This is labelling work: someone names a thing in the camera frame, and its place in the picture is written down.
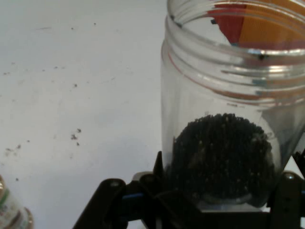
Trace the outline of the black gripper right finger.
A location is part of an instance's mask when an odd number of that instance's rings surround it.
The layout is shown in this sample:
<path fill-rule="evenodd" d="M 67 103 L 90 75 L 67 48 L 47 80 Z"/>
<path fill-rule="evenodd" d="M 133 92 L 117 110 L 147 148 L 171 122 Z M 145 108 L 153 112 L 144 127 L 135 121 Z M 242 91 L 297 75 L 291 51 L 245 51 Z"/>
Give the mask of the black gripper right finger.
<path fill-rule="evenodd" d="M 268 202 L 271 229 L 301 229 L 305 216 L 305 180 L 294 172 L 284 172 Z"/>

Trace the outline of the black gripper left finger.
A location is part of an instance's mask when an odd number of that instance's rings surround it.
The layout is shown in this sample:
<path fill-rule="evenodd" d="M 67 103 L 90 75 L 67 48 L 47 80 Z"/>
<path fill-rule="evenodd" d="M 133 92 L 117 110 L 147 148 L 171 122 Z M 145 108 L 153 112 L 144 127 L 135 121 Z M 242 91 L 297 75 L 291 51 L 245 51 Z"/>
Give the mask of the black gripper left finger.
<path fill-rule="evenodd" d="M 126 184 L 121 179 L 100 183 L 73 226 L 75 229 L 125 229 L 141 220 L 148 229 L 201 229 L 202 214 L 179 191 L 162 183 L 162 153 L 151 174 Z"/>

